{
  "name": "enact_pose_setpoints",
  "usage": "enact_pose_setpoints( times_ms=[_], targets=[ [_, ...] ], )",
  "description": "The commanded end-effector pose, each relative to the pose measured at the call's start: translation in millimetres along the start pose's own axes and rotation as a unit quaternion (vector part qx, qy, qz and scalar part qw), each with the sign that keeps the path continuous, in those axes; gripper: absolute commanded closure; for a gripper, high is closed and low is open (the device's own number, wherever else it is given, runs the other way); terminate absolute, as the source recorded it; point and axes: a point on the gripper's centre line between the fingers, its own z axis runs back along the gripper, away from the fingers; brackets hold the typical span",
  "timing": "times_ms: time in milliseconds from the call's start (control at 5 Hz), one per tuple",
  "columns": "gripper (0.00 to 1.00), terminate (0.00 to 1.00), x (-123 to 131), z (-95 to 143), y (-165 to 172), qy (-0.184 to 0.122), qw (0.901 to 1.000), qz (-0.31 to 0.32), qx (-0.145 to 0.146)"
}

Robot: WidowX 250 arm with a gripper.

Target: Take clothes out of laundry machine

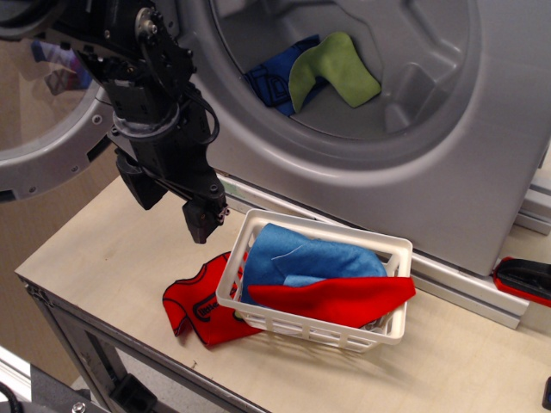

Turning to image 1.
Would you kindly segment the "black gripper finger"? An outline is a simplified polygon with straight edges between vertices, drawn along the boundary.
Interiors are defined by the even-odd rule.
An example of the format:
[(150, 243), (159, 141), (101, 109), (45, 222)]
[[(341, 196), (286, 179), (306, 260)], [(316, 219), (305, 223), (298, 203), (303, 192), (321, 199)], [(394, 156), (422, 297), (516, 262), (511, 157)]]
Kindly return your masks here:
[(121, 149), (115, 150), (116, 167), (138, 204), (145, 210), (153, 208), (167, 193), (144, 169)]
[(193, 241), (205, 244), (208, 237), (223, 225), (225, 204), (193, 199), (183, 205), (183, 214)]

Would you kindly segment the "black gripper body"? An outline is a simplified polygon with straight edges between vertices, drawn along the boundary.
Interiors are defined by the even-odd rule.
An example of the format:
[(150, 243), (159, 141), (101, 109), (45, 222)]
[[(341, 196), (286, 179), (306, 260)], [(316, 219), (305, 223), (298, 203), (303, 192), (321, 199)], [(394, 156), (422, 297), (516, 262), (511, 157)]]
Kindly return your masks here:
[(126, 140), (132, 157), (156, 183), (185, 200), (225, 204), (226, 196), (207, 162), (207, 146), (218, 136), (220, 123), (197, 88), (185, 88), (173, 101), (148, 98), (134, 88), (110, 90), (114, 107), (111, 139)]

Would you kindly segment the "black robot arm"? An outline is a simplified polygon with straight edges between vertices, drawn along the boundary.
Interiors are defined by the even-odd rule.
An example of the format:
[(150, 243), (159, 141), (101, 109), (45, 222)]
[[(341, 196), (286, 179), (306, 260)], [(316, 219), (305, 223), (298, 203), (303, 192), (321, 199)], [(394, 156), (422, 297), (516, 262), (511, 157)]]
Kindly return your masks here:
[(193, 53), (170, 35), (154, 1), (50, 1), (45, 40), (72, 49), (114, 110), (116, 166), (134, 199), (152, 208), (167, 192), (185, 200), (195, 243), (223, 224), (225, 190), (207, 162), (220, 131), (191, 83)]

